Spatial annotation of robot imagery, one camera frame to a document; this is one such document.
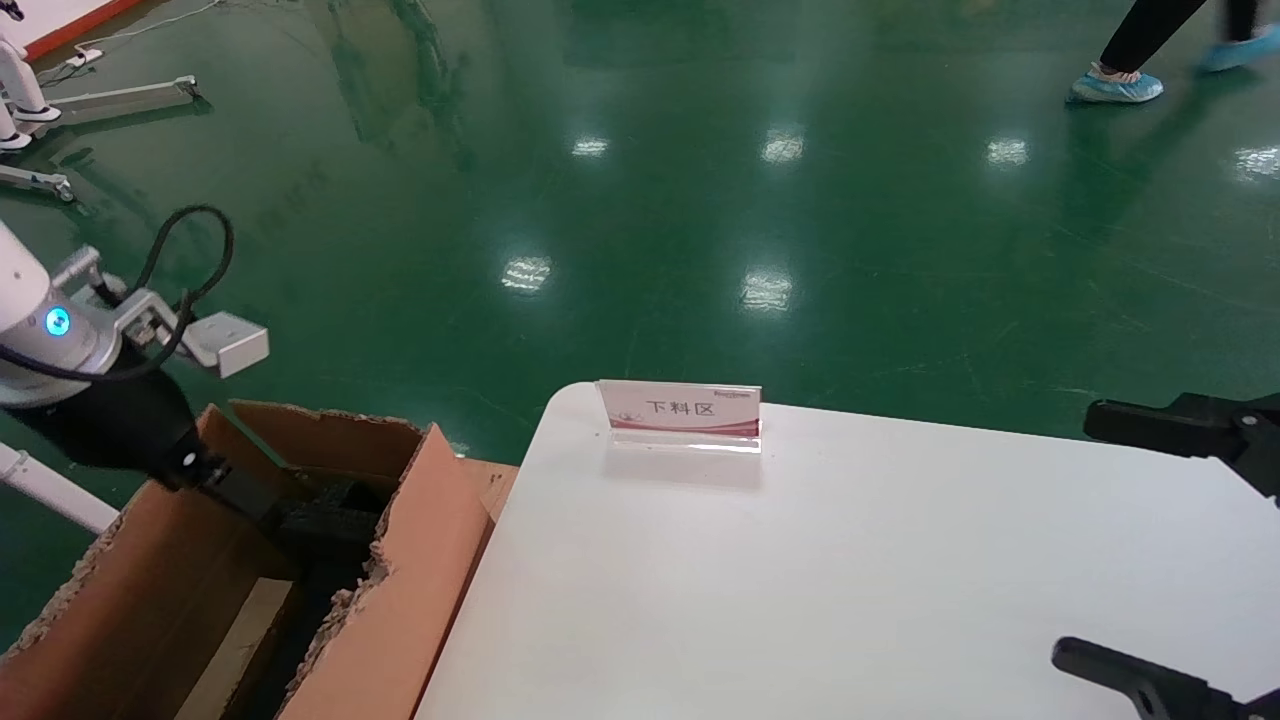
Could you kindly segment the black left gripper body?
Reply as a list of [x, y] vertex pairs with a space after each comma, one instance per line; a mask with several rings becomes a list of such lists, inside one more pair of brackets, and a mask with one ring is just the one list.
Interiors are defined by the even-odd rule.
[[82, 465], [137, 471], [170, 491], [228, 478], [228, 461], [200, 437], [184, 392], [161, 370], [8, 414]]

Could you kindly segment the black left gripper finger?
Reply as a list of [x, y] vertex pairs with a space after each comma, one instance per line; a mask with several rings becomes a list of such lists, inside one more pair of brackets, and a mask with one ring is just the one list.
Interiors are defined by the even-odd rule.
[[279, 528], [301, 506], [291, 475], [280, 468], [268, 471], [221, 462], [207, 479], [207, 495], [257, 528]]

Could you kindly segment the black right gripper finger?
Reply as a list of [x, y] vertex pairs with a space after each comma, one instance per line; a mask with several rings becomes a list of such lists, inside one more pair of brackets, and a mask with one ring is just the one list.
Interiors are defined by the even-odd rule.
[[1240, 702], [1204, 679], [1082, 638], [1056, 641], [1051, 664], [1125, 696], [1140, 719], [1277, 719], [1279, 689]]
[[1165, 407], [1098, 400], [1084, 433], [1105, 443], [1217, 459], [1258, 495], [1279, 498], [1279, 395], [1231, 400], [1183, 393]]

